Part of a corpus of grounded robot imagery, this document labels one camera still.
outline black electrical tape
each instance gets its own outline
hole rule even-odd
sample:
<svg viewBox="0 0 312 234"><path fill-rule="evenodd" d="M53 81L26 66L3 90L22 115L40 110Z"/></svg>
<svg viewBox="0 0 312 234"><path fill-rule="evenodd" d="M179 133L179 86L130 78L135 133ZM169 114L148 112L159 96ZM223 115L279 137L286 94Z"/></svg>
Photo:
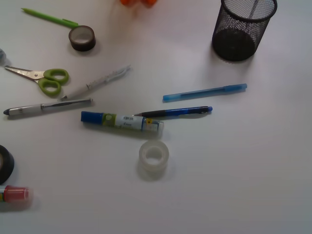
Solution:
<svg viewBox="0 0 312 234"><path fill-rule="evenodd" d="M0 145L0 184L3 184L14 169L14 158L2 145Z"/></svg>
<svg viewBox="0 0 312 234"><path fill-rule="evenodd" d="M69 32L69 40L72 47L78 51L91 50L96 45L94 31L88 26L78 26Z"/></svg>

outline black mesh pencil cup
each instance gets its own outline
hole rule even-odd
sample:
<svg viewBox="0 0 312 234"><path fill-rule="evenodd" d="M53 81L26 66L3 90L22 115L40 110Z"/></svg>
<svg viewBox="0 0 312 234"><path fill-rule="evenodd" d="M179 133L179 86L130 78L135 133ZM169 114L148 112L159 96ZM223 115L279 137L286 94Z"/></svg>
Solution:
<svg viewBox="0 0 312 234"><path fill-rule="evenodd" d="M256 52L276 10L276 0L221 0L214 51L225 60L248 59Z"/></svg>

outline pen clip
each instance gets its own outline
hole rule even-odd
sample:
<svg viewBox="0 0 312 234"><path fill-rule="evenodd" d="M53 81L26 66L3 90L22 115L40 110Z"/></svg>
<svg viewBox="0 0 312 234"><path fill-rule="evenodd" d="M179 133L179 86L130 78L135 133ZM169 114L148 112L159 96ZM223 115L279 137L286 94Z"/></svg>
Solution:
<svg viewBox="0 0 312 234"><path fill-rule="evenodd" d="M70 23L74 23L74 24L76 24L77 26L79 26L79 24L78 23L76 23L76 22L73 22L73 21L70 21L70 20L68 20L68 19L62 19L63 21L67 21L67 22L70 22Z"/></svg>

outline silver pen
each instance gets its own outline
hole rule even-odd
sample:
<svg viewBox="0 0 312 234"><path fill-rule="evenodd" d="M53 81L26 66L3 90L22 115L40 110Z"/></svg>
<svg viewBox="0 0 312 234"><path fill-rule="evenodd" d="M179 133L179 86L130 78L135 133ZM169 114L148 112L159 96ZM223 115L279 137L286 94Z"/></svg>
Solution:
<svg viewBox="0 0 312 234"><path fill-rule="evenodd" d="M96 79L94 81L92 81L89 84L85 84L82 87L76 89L74 92L64 95L61 99L59 99L59 101L66 101L66 100L71 100L73 98L75 98L76 96L79 96L89 90L94 89L95 87L99 86L100 84L106 84L110 81L112 81L113 79L122 77L123 75L125 75L129 70L131 69L131 65L126 66L124 68L121 68L115 72L112 72L111 74L101 77L100 79Z"/></svg>
<svg viewBox="0 0 312 234"><path fill-rule="evenodd" d="M5 110L3 113L7 116L26 114L26 113L35 113L42 112L44 110L54 109L60 106L68 106L76 103L92 103L92 98L80 99L80 100L72 100L72 101L62 101L62 102L52 102L46 104L36 104L30 106L21 106L16 108L10 108Z"/></svg>

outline green pen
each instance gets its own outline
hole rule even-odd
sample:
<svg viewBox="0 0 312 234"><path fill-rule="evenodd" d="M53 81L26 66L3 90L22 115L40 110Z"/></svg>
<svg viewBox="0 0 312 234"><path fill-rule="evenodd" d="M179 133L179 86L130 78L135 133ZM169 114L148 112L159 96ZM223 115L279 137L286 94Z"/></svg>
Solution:
<svg viewBox="0 0 312 234"><path fill-rule="evenodd" d="M30 14L32 16L37 16L39 18L42 18L42 19L45 19L45 20L48 20L48 21L52 21L54 23L59 23L59 24L62 24L64 26L67 26L67 27L70 27L70 28L76 28L77 26L79 26L78 23L76 23L76 22L72 22L72 21L67 20L67 19L55 18L53 16L49 16L49 15L40 13L38 11L34 11L32 9L22 8L22 10L24 12L26 12L27 14Z"/></svg>

